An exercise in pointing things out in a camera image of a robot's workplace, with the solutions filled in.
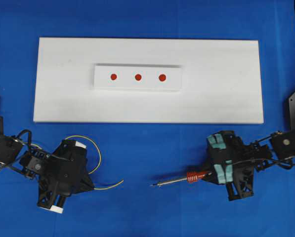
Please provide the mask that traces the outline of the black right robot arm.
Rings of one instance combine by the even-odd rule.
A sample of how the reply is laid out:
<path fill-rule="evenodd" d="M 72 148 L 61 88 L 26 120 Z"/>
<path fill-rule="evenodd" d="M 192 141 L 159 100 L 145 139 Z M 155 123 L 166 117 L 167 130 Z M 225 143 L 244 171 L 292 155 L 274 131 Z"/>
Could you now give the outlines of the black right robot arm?
<path fill-rule="evenodd" d="M 253 175 L 274 165 L 290 170 L 295 166 L 295 92 L 289 98 L 291 130 L 244 144 L 232 130 L 207 137 L 208 158 L 201 171 L 203 180 L 224 185 L 230 201 L 252 197 Z"/>

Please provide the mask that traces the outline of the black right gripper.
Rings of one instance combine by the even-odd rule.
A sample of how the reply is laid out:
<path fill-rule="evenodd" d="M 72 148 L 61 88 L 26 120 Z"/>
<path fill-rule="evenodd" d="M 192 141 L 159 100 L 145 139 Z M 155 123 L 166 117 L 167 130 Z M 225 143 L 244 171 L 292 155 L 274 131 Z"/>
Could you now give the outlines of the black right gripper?
<path fill-rule="evenodd" d="M 207 159 L 204 181 L 224 185 L 230 201 L 252 197 L 254 171 L 270 166 L 271 151 L 267 145 L 244 144 L 234 131 L 220 131 L 207 137 Z"/>

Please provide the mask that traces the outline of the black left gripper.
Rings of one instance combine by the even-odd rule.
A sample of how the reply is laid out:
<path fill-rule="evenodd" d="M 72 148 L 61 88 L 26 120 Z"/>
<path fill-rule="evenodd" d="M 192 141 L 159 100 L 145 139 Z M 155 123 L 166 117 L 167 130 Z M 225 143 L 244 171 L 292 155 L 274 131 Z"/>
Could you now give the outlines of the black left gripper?
<path fill-rule="evenodd" d="M 38 207 L 62 213 L 66 198 L 94 190 L 86 155 L 86 145 L 76 140 L 63 140 L 51 154 L 41 149 L 24 154 L 20 159 L 24 176 L 38 179 Z"/>

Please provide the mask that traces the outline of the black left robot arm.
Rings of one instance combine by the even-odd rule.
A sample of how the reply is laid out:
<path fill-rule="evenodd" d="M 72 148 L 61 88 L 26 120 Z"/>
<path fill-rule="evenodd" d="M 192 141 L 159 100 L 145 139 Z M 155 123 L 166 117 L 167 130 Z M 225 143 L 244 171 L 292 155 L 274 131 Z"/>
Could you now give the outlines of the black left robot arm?
<path fill-rule="evenodd" d="M 64 139 L 50 153 L 32 143 L 32 133 L 27 129 L 6 136 L 0 117 L 0 171 L 9 168 L 37 179 L 37 206 L 42 209 L 62 213 L 66 198 L 93 190 L 86 155 L 86 146 L 76 140 Z"/>

